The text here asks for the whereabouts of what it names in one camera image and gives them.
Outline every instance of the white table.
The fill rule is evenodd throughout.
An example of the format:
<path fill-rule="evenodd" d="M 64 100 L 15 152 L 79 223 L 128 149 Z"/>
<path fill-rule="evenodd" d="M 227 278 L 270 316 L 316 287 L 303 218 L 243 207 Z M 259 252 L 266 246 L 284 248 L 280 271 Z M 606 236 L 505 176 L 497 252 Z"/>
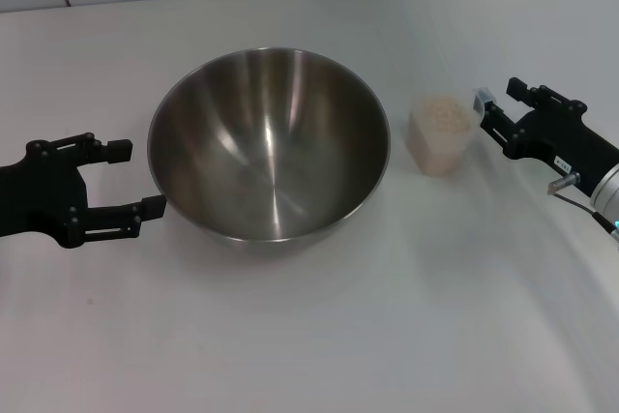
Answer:
<path fill-rule="evenodd" d="M 545 196 L 555 174 L 482 134 L 453 176 L 402 144 L 410 102 L 515 75 L 589 104 L 614 144 L 619 0 L 156 0 L 0 15 L 0 165 L 91 131 L 133 160 L 87 166 L 91 205 L 157 193 L 161 98 L 194 67 L 282 45 L 327 55 L 384 104 L 392 159 L 342 229 L 278 259 L 171 208 L 137 240 L 0 240 L 7 412 L 616 412 L 619 253 Z M 581 195 L 575 198 L 586 201 Z"/>

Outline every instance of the clear plastic container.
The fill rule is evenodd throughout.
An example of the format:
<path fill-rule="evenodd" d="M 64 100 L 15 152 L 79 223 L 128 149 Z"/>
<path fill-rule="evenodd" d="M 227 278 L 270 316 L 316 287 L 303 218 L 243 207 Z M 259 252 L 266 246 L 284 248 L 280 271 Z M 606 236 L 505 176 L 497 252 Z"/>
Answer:
<path fill-rule="evenodd" d="M 471 99 L 472 104 L 452 96 L 436 95 L 422 99 L 413 107 L 406 143 L 424 174 L 441 176 L 457 166 L 478 132 L 488 95 L 491 96 L 487 89 L 478 90 L 475 99 Z"/>

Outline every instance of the stainless steel bowl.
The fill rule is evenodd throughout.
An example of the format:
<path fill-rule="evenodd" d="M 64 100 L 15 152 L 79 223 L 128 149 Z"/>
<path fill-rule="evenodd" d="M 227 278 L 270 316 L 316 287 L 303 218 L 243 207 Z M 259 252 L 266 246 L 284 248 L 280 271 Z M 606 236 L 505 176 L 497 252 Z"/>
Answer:
<path fill-rule="evenodd" d="M 334 226 L 376 189 L 389 126 L 369 87 L 315 53 L 259 48 L 185 76 L 148 140 L 160 191 L 186 218 L 237 241 Z"/>

